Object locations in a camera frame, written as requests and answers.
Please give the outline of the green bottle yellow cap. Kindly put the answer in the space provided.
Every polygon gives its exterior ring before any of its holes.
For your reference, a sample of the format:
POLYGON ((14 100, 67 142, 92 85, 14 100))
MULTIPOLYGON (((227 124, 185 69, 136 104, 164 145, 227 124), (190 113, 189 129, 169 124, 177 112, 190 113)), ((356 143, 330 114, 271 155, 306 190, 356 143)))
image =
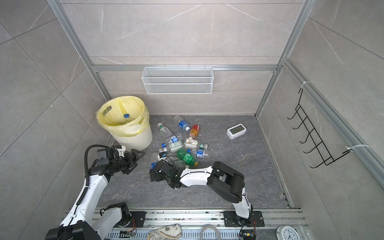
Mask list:
POLYGON ((199 165, 195 157, 183 148, 177 150, 177 156, 189 167, 197 167, 199 165))

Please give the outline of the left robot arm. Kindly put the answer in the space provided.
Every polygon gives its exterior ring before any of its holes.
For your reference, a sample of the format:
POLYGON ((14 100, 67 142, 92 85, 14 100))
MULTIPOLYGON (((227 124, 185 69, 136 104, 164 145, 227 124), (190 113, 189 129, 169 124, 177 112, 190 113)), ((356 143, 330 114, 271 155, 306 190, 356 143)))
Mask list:
POLYGON ((127 227, 133 223, 125 202, 102 209, 101 217, 92 222, 99 199, 116 173, 130 174, 145 152, 124 146, 91 145, 85 151, 85 181, 81 193, 60 223, 48 231, 47 240, 103 240, 113 227, 127 227))

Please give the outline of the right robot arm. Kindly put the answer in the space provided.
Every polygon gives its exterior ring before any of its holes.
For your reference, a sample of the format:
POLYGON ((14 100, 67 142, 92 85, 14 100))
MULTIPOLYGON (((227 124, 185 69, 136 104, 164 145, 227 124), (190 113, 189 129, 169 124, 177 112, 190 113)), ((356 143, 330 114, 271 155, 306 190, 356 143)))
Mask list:
POLYGON ((254 211, 245 190, 244 175, 216 161, 203 169, 177 168, 165 159, 151 164, 152 182, 166 181, 172 189, 207 186, 224 200, 233 204, 234 211, 224 211, 225 227, 264 227, 264 217, 254 211))

